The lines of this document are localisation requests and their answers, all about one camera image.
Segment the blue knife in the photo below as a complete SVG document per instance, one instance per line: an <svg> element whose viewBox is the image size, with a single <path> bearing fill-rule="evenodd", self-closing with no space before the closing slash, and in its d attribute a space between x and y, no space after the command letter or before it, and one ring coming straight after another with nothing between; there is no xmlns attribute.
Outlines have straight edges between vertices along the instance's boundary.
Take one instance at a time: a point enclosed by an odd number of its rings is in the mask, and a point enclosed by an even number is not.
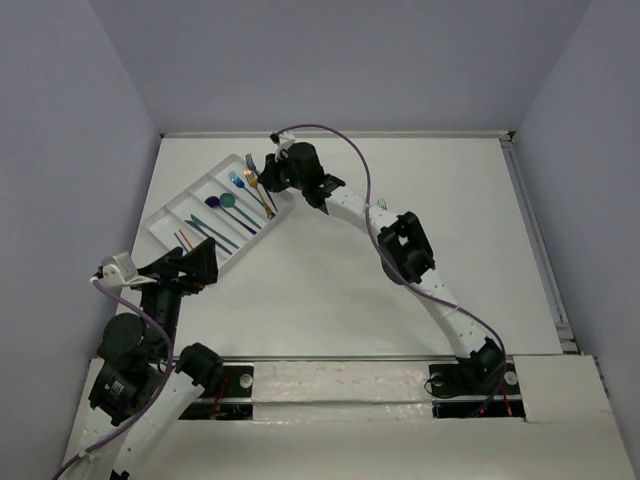
<svg viewBox="0 0 640 480"><path fill-rule="evenodd" d="M207 237L207 238L214 238L213 236L209 235L208 233L205 232L205 230L200 227L196 222L192 221L192 220L185 220L185 223L187 225L189 225L190 227L192 227L193 229L195 229L197 232L199 232L200 234L202 234L203 236ZM227 249L224 245L222 245L219 241L216 240L216 245L219 249L221 249L222 251L224 251L227 255L231 256L232 252Z"/></svg>

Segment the orange chopstick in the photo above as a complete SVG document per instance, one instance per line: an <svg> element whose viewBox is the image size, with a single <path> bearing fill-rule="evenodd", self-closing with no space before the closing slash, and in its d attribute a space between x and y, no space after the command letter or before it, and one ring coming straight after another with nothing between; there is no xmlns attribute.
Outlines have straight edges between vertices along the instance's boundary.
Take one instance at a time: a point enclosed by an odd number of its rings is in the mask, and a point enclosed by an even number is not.
<svg viewBox="0 0 640 480"><path fill-rule="evenodd" d="M178 232L179 232L180 238L184 241L184 243L189 247L189 249L192 249L193 245L191 244L187 236L184 234L184 232L181 229L178 229Z"/></svg>

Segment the teal knife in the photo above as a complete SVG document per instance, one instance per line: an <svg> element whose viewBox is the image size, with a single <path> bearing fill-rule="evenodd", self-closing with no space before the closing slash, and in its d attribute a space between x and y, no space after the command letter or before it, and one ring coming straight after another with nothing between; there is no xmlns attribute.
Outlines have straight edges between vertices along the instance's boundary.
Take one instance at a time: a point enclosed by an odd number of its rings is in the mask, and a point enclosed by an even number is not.
<svg viewBox="0 0 640 480"><path fill-rule="evenodd" d="M217 230L213 229L211 226L209 226L208 224L206 224L204 221L200 220L198 217L196 217L194 214L190 214L190 218L193 222L195 222L199 227L204 227L205 229L207 229L208 231L210 231L211 233L213 233L214 235L217 235L218 237L220 237L222 240L224 240L225 242L227 242L229 245L231 245L232 247L234 247L235 249L239 249L240 247L233 242L232 240L230 240L229 238L227 238L225 235L223 235L222 233L218 232Z"/></svg>

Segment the gold metal fork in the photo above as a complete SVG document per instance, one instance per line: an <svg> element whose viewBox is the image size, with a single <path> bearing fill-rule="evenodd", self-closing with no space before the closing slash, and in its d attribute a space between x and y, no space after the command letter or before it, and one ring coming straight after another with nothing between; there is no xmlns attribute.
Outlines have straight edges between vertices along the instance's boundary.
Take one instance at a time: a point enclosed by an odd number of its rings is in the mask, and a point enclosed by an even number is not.
<svg viewBox="0 0 640 480"><path fill-rule="evenodd" d="M248 169L248 168L246 168L244 170L244 176L245 176L245 179L246 179L247 183L250 185L251 188L253 188L255 190L255 192L257 193L258 197L260 198L260 200L262 202L262 205L264 207L264 210L265 210L267 218L269 220L273 220L275 218L275 216L276 216L276 213L271 208L271 205L267 201L266 197L260 191L259 186L258 186L257 176L256 176L255 172L250 170L250 169Z"/></svg>

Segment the blue metal fork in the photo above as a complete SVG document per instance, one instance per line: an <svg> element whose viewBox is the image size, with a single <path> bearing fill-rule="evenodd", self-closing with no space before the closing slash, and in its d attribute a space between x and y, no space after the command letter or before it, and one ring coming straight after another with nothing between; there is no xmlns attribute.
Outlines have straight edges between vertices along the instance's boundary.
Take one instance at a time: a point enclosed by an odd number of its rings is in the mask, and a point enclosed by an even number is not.
<svg viewBox="0 0 640 480"><path fill-rule="evenodd" d="M245 164L246 167L253 173L258 174L257 166L253 160L252 154L248 153L245 155Z"/></svg>
<svg viewBox="0 0 640 480"><path fill-rule="evenodd" d="M245 182L236 174L235 171L230 171L228 173L228 177L231 180L231 182L237 187L240 188L242 190L244 190L246 193L248 193L256 202L258 202L265 210L265 212L267 213L267 216L269 218L273 217L275 215L275 213L273 212L273 210L270 208L270 206L258 195L256 195L254 193L253 190L251 190L249 187L246 186Z"/></svg>

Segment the purple metal spoon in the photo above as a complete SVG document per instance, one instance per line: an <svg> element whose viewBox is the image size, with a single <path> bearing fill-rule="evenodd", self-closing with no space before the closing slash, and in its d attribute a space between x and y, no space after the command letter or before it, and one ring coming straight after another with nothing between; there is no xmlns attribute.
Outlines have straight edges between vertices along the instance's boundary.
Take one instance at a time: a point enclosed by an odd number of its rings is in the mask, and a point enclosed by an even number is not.
<svg viewBox="0 0 640 480"><path fill-rule="evenodd" d="M209 197L207 197L205 199L205 204L208 207L212 208L212 209L217 209L217 210L225 213L227 216L229 216L236 223L241 225L245 230L247 230L252 235L256 235L257 234L256 230L254 230L252 227L250 227L249 225L247 225L246 223L244 223L243 221L238 219L236 216L234 216L232 213L230 213L225 207L223 207L219 197L217 197L217 196L209 196Z"/></svg>

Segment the teal spoon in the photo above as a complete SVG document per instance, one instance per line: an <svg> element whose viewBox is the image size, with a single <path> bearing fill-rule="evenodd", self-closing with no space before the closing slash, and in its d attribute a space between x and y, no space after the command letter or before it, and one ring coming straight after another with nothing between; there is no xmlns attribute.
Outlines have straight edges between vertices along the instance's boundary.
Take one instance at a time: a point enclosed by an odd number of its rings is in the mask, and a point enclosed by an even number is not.
<svg viewBox="0 0 640 480"><path fill-rule="evenodd" d="M231 193L222 193L220 195L220 204L226 210L234 210L241 217L247 220L251 225L255 226L258 229L261 229L261 226L251 218L244 210L242 210L236 201L236 197Z"/></svg>

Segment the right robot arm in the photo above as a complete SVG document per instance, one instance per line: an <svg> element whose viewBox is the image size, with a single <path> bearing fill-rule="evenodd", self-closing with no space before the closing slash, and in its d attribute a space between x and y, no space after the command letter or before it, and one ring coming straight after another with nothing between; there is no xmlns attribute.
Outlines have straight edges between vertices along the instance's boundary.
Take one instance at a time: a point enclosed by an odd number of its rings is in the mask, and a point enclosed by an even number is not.
<svg viewBox="0 0 640 480"><path fill-rule="evenodd" d="M367 234L388 278L409 290L444 334L462 384L473 392L500 385L506 369L504 343L486 322L457 304L436 271L434 251L416 214L394 214L373 205L327 173L307 142L268 154L258 183L274 193L298 190L311 207Z"/></svg>

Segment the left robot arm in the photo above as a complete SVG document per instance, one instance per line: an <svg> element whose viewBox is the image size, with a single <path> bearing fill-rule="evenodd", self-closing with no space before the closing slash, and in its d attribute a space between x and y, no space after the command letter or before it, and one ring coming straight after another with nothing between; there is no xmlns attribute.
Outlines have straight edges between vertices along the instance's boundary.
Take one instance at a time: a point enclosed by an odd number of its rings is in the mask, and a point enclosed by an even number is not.
<svg viewBox="0 0 640 480"><path fill-rule="evenodd" d="M223 360L201 343L174 353L184 297L218 280L216 242L175 247L137 268L129 253L101 261L91 284L127 307L104 327L103 365L88 395L79 451L58 479L135 479L184 411L224 385Z"/></svg>

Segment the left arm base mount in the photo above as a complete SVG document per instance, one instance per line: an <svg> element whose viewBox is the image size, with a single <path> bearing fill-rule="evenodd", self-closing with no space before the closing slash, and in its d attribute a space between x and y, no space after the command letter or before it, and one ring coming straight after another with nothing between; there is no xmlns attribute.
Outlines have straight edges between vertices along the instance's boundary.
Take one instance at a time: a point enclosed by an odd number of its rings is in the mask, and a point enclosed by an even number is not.
<svg viewBox="0 0 640 480"><path fill-rule="evenodd" d="M254 365L226 363L215 393L205 392L179 417L184 421L248 421L253 419Z"/></svg>

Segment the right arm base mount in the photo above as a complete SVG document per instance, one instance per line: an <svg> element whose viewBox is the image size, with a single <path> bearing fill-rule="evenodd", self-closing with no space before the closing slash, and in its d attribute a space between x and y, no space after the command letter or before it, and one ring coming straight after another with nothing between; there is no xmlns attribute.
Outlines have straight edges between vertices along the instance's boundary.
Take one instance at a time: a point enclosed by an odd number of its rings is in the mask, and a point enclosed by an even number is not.
<svg viewBox="0 0 640 480"><path fill-rule="evenodd" d="M522 418L525 408L519 377L512 361L490 380L473 384L462 376L457 363L429 366L424 390L432 399L436 419Z"/></svg>

